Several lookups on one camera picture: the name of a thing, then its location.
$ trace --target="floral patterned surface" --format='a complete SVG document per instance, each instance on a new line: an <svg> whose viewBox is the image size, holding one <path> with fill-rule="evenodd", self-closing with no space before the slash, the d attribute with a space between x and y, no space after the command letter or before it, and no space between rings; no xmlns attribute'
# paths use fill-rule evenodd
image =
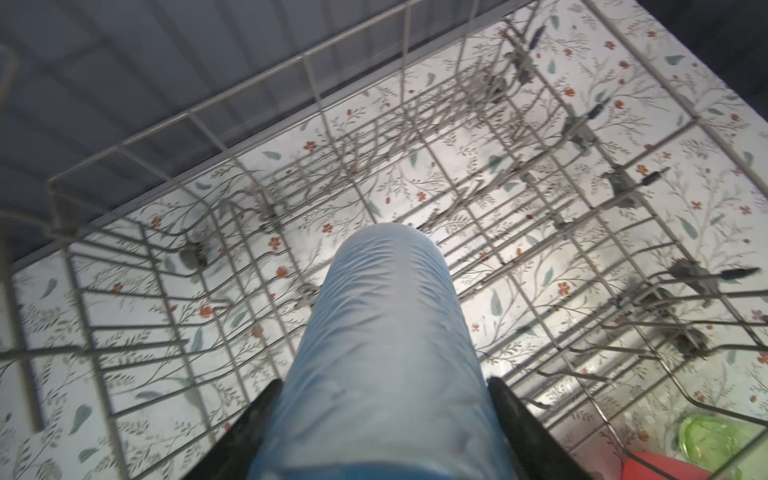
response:
<svg viewBox="0 0 768 480"><path fill-rule="evenodd" d="M747 163L766 175L760 152L768 143L768 124L634 1L603 0L598 6ZM512 24L522 30L530 14L529 9L517 12ZM695 127L648 153L690 119L583 4L546 0L527 40L539 25L547 28L534 62L553 89L577 114L609 99L589 126L612 160L626 164L645 153L627 170L635 180L670 168L643 194L680 245L670 243L655 220L645 221L650 214L643 207L607 209L571 235L558 236L553 210L563 221L574 221L613 197L611 185L601 178L610 170L608 162L596 149L579 154L570 143L531 169L540 195L512 178L465 209L437 215L455 204L457 193L464 196L480 181L487 185L500 178L513 158L529 161L561 135L565 114L556 108L558 99L539 78L522 86L513 82L515 68L504 73L512 103L478 108L472 89L482 73L475 74L475 67L496 59L498 73L506 62L504 53L512 52L510 31L505 24L493 25L474 35L464 50L459 65L466 69L463 87L452 79L455 45L408 69L405 113L398 108L396 75L326 112L333 144L315 116L243 153L240 161L247 171L226 162L110 225L123 238L95 233L91 243L71 247L88 322L98 328L93 332L96 346L136 346L177 335L187 341L185 356L175 346L164 346L99 359L111 410L119 414L117 432L131 476L157 463L150 478L181 477L271 379L285 376L310 315L299 288L322 284L330 259L349 235L386 221L421 226L441 247L484 373L513 371L515 391L535 402L532 412L574 448L588 471L620 478L624 459L594 405L615 417L611 423L630 451L679 456L670 432L694 409L669 379L663 380L658 362L641 360L611 385L587 379L595 404L582 402L583 396L571 399L579 388L574 377L550 380L527 373L537 367L544 372L566 368L561 360L548 359L554 353L550 336L570 341L583 333L585 339L574 344L581 348L590 343L637 348L643 345L641 335L657 334L645 327L590 330L598 322L582 320L592 315L603 325L620 326L626 319L601 306L639 281L641 273L652 276L669 268L683 256L681 248L713 272L764 266L768 247L760 241L761 219L768 204ZM338 158L344 159L343 169ZM251 176L268 186L281 231L263 226ZM211 215L205 214L207 206ZM607 229L619 244L608 239ZM206 240L208 266L198 276L178 249L185 235L194 240L214 231L221 235ZM142 234L153 245L157 262L148 261L147 249L130 241ZM634 264L615 266L623 251L636 253ZM30 347L83 343L78 298L63 260L56 254L14 278ZM514 268L493 276L502 264ZM594 269L605 272L602 278ZM482 288L476 288L478 282L484 282ZM765 276L756 276L748 284L724 283L721 288L756 290L765 283ZM670 291L691 294L686 286ZM764 303L760 298L733 300L734 309L756 323L764 321ZM683 321L703 321L700 331L710 346L752 342L740 326L715 323L733 321L720 303L709 308L680 304L676 314ZM7 322L2 328L0 338L7 346ZM754 331L766 340L765 329ZM683 361L668 345L660 347L660 355L672 368ZM583 375L615 376L630 365L629 359L608 353L570 358ZM145 364L119 368L135 362ZM240 365L237 371L233 363ZM51 356L33 364L46 418L38 434L28 427L18 367L7 363L0 370L3 476L115 478L117 463L91 360ZM768 419L766 369L766 357L724 350L686 364L677 378L698 402ZM198 389L180 391L191 385L190 378L200 385L199 395ZM626 408L657 380L649 395ZM146 402L153 403L141 406ZM540 408L546 405L561 409ZM206 434L209 426L212 433ZM173 460L161 461L175 452Z"/></svg>

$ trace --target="wire rack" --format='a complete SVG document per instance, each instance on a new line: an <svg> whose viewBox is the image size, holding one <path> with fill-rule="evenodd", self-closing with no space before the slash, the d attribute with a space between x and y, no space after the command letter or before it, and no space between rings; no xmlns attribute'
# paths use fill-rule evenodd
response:
<svg viewBox="0 0 768 480"><path fill-rule="evenodd" d="M453 58L451 73L419 94L406 93L406 75L415 64L407 56L415 3L392 8L51 179L54 219L32 223L60 245L84 342L28 348L19 314L10 309L17 348L2 358L22 366L34 425L42 429L45 422L33 364L56 355L80 356L93 369L114 451L110 462L121 477L167 476L176 457L184 463L174 475L184 473L271 379L286 375L330 263L330 257L322 255L300 260L307 255L299 252L308 250L303 226L309 220L322 222L335 208L348 207L356 209L343 226L349 233L390 220L430 235L445 254L468 323L475 303L487 304L488 298L494 315L515 319L496 323L487 344L477 346L484 373L501 376L569 452L577 455L602 436L622 455L675 478L636 457L625 445L621 427L636 404L669 386L698 409L768 426L764 419L694 398L684 378L691 362L737 350L768 352L756 332L766 324L747 321L732 304L734 298L766 292L722 291L721 280L752 272L710 273L697 267L696 258L644 194L664 172L638 177L631 167L698 130L762 194L768 194L765 183L591 0L582 0L586 9L689 118L642 154L616 158L589 127L613 92L589 111L576 111L536 68L532 55L541 34L537 27L546 19L537 16L538 2L510 12L492 29L498 41L467 61L473 48L468 38L486 27L474 23L475 0L462 40L442 53ZM345 101L372 85L325 104L312 57L393 16L404 24L405 53L398 73L386 81L398 101L371 121L335 134L329 112L346 108ZM265 176L243 160L258 145L225 144L204 122L204 112L293 65L301 66L309 79L316 112L272 137L319 119L325 139L305 148L304 157ZM143 159L133 145L184 123L220 150L223 160L179 181ZM479 136L489 151L497 152L495 160L470 175L458 174L463 170L457 165L465 161L443 154L440 144L461 132ZM375 179L402 175L401 164L414 155L432 162L430 178L442 186L427 201L388 218L369 200ZM586 157L598 158L598 164L586 164ZM109 162L138 167L172 186L162 200L172 213L162 225L143 207L123 216L78 195L78 186L91 178L89 170ZM214 178L224 187L202 184L203 178ZM595 193L590 187L595 181L607 182L611 189ZM82 211L113 221L106 227L79 224ZM267 239L270 248L265 250ZM530 267L536 258L547 259L540 263L541 271ZM549 282L556 265L572 272L573 279ZM13 289L8 288L10 265L5 261L3 267L7 304L15 305ZM126 273L130 282L113 280ZM190 282L197 288L195 295L189 294ZM553 291L556 300L540 301ZM157 315L120 318L109 313L110 306L126 299L140 299L143 311ZM716 305L717 320L711 315L680 318L685 305L701 302ZM707 342L700 330L713 324L718 331L737 332L743 341ZM203 337L208 339L205 347ZM149 372L145 381L161 373L170 376L177 388L121 394L121 376L144 375L137 372ZM624 382L638 372L640 384ZM226 397L234 410L226 415L212 410L211 395ZM147 428L142 419L189 405L199 422L185 427L181 441L159 452L131 439L132 433ZM586 415L590 421L575 425L574 415ZM765 436L763 430L711 478L725 478Z"/></svg>

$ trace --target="blue cylinder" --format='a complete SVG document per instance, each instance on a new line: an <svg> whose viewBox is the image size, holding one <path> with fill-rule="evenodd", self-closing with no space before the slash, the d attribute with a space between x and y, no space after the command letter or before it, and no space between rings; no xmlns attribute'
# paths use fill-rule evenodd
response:
<svg viewBox="0 0 768 480"><path fill-rule="evenodd" d="M382 224L336 252L248 478L392 468L517 478L445 259Z"/></svg>

